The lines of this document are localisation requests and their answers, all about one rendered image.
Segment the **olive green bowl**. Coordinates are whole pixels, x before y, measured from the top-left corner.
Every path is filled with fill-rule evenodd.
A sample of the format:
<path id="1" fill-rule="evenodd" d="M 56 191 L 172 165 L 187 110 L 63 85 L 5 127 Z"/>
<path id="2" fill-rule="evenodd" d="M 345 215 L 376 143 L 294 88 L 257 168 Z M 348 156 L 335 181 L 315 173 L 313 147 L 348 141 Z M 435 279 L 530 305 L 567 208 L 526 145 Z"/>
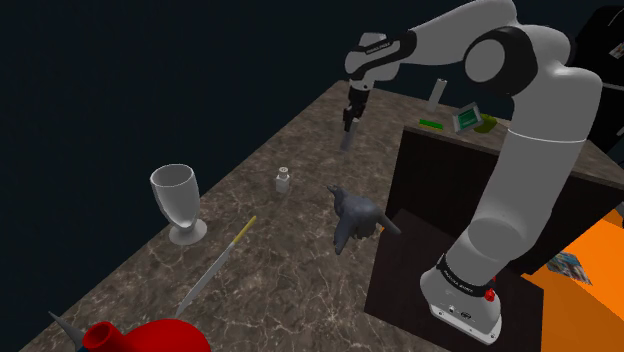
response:
<path id="1" fill-rule="evenodd" d="M 490 116 L 488 114 L 482 114 L 481 118 L 482 118 L 482 124 L 478 127 L 475 127 L 473 129 L 474 132 L 487 134 L 498 124 L 498 120 L 495 117 Z"/>

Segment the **grey cylinder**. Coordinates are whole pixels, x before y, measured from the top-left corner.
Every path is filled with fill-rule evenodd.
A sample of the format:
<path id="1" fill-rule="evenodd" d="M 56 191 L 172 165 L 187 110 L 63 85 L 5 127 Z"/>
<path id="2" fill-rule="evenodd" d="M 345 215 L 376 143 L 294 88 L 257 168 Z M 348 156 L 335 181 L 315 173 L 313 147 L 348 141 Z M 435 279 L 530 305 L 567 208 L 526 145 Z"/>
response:
<path id="1" fill-rule="evenodd" d="M 344 135 L 340 144 L 341 151 L 347 152 L 350 149 L 353 143 L 353 140 L 355 138 L 356 131 L 359 126 L 359 122 L 360 120 L 358 118 L 354 118 L 350 124 L 349 130 L 344 132 Z"/>

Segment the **grey pointed spike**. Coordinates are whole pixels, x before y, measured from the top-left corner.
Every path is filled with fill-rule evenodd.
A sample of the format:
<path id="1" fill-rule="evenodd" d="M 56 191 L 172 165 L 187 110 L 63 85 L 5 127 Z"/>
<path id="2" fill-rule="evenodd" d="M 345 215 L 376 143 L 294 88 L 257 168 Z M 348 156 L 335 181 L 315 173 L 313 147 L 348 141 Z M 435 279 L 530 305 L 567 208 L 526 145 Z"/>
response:
<path id="1" fill-rule="evenodd" d="M 73 327 L 68 322 L 63 320 L 61 317 L 55 315 L 51 311 L 49 311 L 48 314 L 54 319 L 54 321 L 63 329 L 66 335 L 72 340 L 74 347 L 75 347 L 75 352 L 89 352 L 89 350 L 86 349 L 83 345 L 83 338 L 85 336 L 85 333 L 82 330 Z"/>

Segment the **colourful printed book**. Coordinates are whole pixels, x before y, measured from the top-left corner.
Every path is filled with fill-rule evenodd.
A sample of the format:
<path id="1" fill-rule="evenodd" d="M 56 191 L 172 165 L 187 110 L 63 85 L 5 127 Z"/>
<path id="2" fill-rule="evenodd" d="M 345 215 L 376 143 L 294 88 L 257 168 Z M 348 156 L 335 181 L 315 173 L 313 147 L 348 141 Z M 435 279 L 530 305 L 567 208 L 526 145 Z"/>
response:
<path id="1" fill-rule="evenodd" d="M 552 272 L 567 276 L 587 285 L 592 285 L 580 261 L 572 253 L 558 253 L 546 263 L 546 267 Z"/>

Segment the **white tube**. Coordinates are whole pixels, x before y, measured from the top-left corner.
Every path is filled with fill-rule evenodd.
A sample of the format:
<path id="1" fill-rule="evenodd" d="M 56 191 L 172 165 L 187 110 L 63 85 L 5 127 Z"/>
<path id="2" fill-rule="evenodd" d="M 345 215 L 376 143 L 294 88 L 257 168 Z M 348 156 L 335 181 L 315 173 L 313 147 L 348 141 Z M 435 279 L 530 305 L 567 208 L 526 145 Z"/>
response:
<path id="1" fill-rule="evenodd" d="M 446 85 L 447 81 L 445 79 L 438 78 L 436 80 L 436 83 L 427 102 L 427 111 L 434 112 L 436 110 Z"/>

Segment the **grey framed green box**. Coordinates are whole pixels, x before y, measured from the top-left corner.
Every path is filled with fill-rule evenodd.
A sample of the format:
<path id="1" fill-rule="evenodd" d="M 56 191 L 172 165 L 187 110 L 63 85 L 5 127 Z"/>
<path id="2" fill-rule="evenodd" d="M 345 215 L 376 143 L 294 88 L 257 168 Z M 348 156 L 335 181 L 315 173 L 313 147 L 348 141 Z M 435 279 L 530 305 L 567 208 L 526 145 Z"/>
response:
<path id="1" fill-rule="evenodd" d="M 484 120 L 475 102 L 470 103 L 452 113 L 454 132 L 463 134 L 467 131 L 480 127 Z"/>

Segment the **red vase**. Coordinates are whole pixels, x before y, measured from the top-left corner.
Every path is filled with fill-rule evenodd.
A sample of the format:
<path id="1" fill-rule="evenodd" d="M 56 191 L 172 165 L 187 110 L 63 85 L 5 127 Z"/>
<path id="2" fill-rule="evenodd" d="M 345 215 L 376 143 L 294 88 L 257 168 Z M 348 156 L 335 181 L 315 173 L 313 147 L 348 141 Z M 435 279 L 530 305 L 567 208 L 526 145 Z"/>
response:
<path id="1" fill-rule="evenodd" d="M 178 319 L 155 320 L 127 334 L 103 321 L 85 333 L 82 344 L 89 352 L 211 352 L 204 334 Z"/>

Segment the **grey bird figure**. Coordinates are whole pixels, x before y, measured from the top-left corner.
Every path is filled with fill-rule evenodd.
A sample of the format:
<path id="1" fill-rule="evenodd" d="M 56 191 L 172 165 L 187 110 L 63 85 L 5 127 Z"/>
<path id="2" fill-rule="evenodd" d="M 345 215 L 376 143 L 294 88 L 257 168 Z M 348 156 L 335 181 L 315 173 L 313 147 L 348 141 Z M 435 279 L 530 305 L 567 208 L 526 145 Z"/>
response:
<path id="1" fill-rule="evenodd" d="M 401 234 L 401 230 L 371 199 L 350 194 L 337 185 L 327 186 L 327 189 L 334 196 L 334 211 L 339 217 L 333 236 L 333 245 L 337 255 L 342 253 L 349 238 L 370 237 L 377 225 L 381 225 L 390 234 Z"/>

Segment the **grey goblet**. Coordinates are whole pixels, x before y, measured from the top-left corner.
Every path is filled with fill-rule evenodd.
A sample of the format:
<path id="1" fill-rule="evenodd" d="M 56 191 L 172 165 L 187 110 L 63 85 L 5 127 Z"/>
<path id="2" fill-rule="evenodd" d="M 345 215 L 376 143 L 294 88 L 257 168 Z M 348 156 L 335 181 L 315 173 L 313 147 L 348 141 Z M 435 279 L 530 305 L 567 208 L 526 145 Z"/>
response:
<path id="1" fill-rule="evenodd" d="M 153 171 L 150 183 L 161 213 L 171 224 L 169 239 L 180 246 L 200 241 L 207 225 L 199 218 L 200 195 L 194 170 L 168 164 Z"/>

